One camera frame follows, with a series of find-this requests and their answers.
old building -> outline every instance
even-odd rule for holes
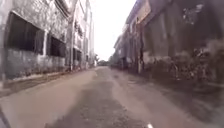
[[[222,79],[224,75],[221,72],[224,68],[221,66],[223,59],[220,58],[223,58],[224,49],[224,11],[220,5],[223,4],[221,0],[137,0],[125,25],[129,26],[130,36],[123,34],[119,37],[126,40],[122,44],[126,47],[123,49],[128,49],[126,61],[137,62],[134,68],[139,72],[152,69],[152,65],[156,69],[155,65],[159,61],[167,64],[164,67],[168,69],[158,66],[158,72],[168,71],[168,74],[169,65],[172,67],[182,61],[182,65],[178,67],[181,72],[174,71],[176,76],[198,72],[194,76],[203,76],[198,79]],[[198,62],[201,58],[195,56],[206,56],[207,62],[203,61],[201,64]]]
[[[0,0],[1,79],[81,66],[92,36],[88,0]]]

road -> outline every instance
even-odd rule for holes
[[[192,117],[162,91],[99,67],[1,98],[0,105],[11,128],[219,128]]]

weathered wall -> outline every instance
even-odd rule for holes
[[[65,58],[42,56],[28,51],[8,49],[6,76],[13,79],[32,74],[63,71]]]
[[[67,38],[68,20],[50,0],[0,0],[0,46],[4,44],[4,36],[7,28],[9,13],[13,11],[26,21],[38,28],[49,32],[51,35],[64,41],[71,42]],[[28,51],[5,49],[5,62],[1,69],[5,69],[7,79],[28,76],[35,73],[62,71],[65,66],[65,58],[40,55]]]
[[[191,53],[195,48],[206,47],[210,40],[222,38],[214,8],[206,0],[174,0],[143,31],[147,62]]]

asphalt road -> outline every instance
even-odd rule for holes
[[[100,67],[0,99],[11,128],[219,128],[173,104],[153,83]]]

alley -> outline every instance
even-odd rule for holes
[[[216,128],[161,92],[152,83],[99,67],[1,98],[0,104],[11,128]]]

